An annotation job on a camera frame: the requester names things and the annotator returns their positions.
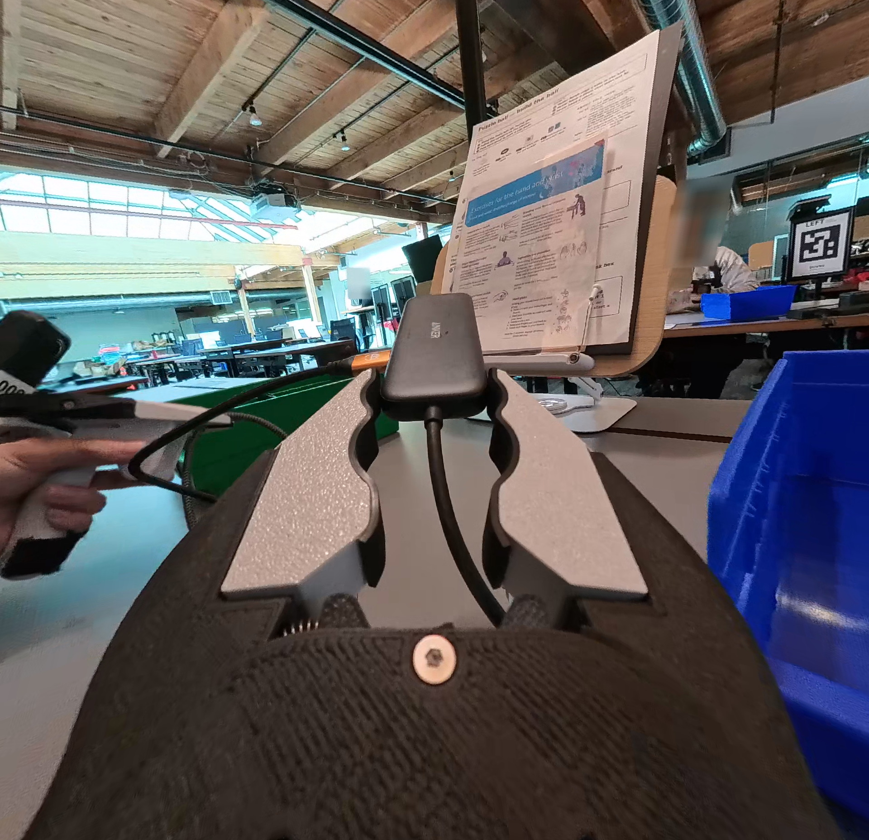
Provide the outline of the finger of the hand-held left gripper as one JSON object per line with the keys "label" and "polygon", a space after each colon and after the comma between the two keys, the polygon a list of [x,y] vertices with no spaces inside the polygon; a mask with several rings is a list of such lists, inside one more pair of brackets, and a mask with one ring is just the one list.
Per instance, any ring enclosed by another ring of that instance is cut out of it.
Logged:
{"label": "finger of the hand-held left gripper", "polygon": [[156,402],[134,400],[134,417],[144,421],[148,428],[176,428],[210,412],[202,408],[179,402]]}

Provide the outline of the wooden document stand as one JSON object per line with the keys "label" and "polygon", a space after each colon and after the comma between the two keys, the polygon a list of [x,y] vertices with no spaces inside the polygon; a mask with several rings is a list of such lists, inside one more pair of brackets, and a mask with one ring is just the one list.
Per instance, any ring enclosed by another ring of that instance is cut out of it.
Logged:
{"label": "wooden document stand", "polygon": [[[681,25],[657,31],[661,35],[660,55],[668,61],[668,65],[659,65],[656,71],[656,78],[666,82],[660,85],[654,95],[653,123],[659,127],[660,137],[653,138],[646,153],[646,161],[655,163],[655,179],[653,189],[643,189],[642,198],[649,199],[650,211],[641,216],[638,276],[628,343],[615,346],[575,346],[566,352],[495,355],[482,352],[487,370],[505,370],[514,377],[550,376],[573,379],[581,388],[585,388],[585,396],[581,398],[581,402],[588,406],[589,411],[603,411],[601,388],[592,382],[592,378],[631,374],[652,356],[662,338],[677,193],[676,185],[671,179],[658,175],[658,165],[679,60]],[[448,254],[449,244],[444,249],[443,260],[439,261],[440,278],[431,290],[440,291],[442,294],[461,293],[449,293],[442,289]]]}

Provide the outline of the ceiling projector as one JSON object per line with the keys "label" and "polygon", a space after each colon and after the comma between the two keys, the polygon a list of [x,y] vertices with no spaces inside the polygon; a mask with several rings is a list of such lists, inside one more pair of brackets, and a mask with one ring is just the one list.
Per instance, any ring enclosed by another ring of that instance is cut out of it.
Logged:
{"label": "ceiling projector", "polygon": [[297,195],[277,183],[267,182],[253,189],[249,214],[257,221],[284,225],[297,221],[300,212]]}

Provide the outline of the blue exercise leaflet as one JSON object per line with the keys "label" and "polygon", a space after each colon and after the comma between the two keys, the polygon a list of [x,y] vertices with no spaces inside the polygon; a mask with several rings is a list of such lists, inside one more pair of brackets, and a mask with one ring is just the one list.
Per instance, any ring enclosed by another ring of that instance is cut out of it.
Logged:
{"label": "blue exercise leaflet", "polygon": [[470,296],[484,354],[582,346],[593,301],[606,136],[501,155],[462,200],[450,292]]}

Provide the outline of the black usb cable orange plugs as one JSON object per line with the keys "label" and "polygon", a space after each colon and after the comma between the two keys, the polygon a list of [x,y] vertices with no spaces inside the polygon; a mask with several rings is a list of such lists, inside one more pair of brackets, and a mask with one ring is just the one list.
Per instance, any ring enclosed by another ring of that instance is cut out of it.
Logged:
{"label": "black usb cable orange plugs", "polygon": [[388,350],[342,358],[258,384],[230,396],[147,443],[130,461],[136,481],[168,490],[182,499],[189,527],[198,522],[255,459],[312,417],[353,375],[384,370]]}

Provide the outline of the black vertical pole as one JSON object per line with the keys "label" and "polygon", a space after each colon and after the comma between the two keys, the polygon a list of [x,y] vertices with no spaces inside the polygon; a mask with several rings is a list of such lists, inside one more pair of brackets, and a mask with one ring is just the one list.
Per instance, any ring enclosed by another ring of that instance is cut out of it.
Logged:
{"label": "black vertical pole", "polygon": [[474,128],[487,120],[487,100],[482,60],[479,0],[454,0],[462,89],[468,140]]}

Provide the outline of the black and white marker sign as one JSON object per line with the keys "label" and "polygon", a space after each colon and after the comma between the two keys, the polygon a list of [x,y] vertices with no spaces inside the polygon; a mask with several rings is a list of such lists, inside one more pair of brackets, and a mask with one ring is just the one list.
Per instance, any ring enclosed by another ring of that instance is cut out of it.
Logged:
{"label": "black and white marker sign", "polygon": [[844,275],[852,237],[853,207],[798,211],[790,218],[784,280],[804,283]]}

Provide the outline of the black usb hub with cable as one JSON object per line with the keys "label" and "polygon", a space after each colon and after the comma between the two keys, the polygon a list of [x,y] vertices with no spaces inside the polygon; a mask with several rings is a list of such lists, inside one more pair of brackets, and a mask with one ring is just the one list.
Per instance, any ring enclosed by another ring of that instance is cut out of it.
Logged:
{"label": "black usb hub with cable", "polygon": [[482,412],[487,404],[487,385],[471,297],[460,293],[411,299],[381,382],[382,411],[397,422],[422,424],[434,504],[454,566],[487,620],[499,627],[506,612],[463,538],[442,448],[444,422]]}

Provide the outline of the small blue plastic bin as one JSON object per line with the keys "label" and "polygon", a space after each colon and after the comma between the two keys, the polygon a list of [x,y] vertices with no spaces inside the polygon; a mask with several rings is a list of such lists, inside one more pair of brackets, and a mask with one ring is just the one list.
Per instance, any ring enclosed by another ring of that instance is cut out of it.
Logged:
{"label": "small blue plastic bin", "polygon": [[795,284],[765,285],[752,291],[706,293],[701,313],[712,321],[746,323],[785,316],[798,291]]}

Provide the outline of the silver air duct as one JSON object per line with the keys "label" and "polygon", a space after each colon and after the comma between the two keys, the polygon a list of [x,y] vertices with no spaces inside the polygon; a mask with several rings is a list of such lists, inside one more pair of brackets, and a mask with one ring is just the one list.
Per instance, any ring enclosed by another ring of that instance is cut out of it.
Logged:
{"label": "silver air duct", "polygon": [[676,83],[693,126],[688,160],[718,145],[727,126],[711,73],[707,46],[695,0],[637,0],[649,25],[666,30],[681,25]]}

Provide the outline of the background desk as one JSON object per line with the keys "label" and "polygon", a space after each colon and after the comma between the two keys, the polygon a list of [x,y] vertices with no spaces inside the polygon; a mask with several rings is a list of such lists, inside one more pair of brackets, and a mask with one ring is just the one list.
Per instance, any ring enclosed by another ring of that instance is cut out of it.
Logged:
{"label": "background desk", "polygon": [[836,331],[866,329],[867,326],[867,302],[840,307],[838,300],[829,299],[809,308],[799,303],[797,309],[789,311],[786,315],[746,321],[713,319],[698,312],[667,315],[662,338],[667,340],[702,336]]}

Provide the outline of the person's left hand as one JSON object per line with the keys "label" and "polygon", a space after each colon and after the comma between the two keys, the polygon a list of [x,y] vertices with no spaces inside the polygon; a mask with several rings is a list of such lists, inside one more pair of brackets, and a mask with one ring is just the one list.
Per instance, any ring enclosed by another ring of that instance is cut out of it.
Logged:
{"label": "person's left hand", "polygon": [[[1,447],[1,546],[4,549],[19,509],[35,491],[44,500],[46,517],[60,531],[84,534],[106,504],[104,490],[130,486],[121,467],[144,447],[141,440],[28,438]],[[92,470],[85,486],[45,484],[57,472]]]}

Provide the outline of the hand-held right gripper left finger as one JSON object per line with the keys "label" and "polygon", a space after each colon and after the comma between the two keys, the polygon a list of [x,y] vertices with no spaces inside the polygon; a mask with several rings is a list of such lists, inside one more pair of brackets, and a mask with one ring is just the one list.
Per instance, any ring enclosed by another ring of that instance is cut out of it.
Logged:
{"label": "hand-held right gripper left finger", "polygon": [[385,530],[377,370],[364,370],[278,447],[223,580],[227,599],[326,599],[379,584]]}

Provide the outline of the white instruction sheet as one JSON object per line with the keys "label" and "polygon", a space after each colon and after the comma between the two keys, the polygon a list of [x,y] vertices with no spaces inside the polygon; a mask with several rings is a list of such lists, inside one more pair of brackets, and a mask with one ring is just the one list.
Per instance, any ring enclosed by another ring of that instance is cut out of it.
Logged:
{"label": "white instruction sheet", "polygon": [[527,100],[495,119],[477,125],[470,141],[462,187],[455,209],[447,267],[442,282],[449,291],[455,234],[462,200],[499,156],[514,150],[547,149],[557,144],[606,136],[605,187],[595,287],[583,346],[628,343],[638,276],[641,216],[650,211],[643,189],[653,189],[655,163],[646,161],[660,129],[653,123],[655,92],[666,80],[656,78],[661,35],[638,43]]}

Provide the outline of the black monitor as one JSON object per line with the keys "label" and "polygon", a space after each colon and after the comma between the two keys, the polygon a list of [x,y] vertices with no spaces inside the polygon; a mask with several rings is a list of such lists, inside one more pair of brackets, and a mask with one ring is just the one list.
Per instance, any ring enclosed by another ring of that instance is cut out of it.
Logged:
{"label": "black monitor", "polygon": [[439,234],[406,244],[401,252],[417,283],[430,283],[434,279],[437,260],[443,244]]}

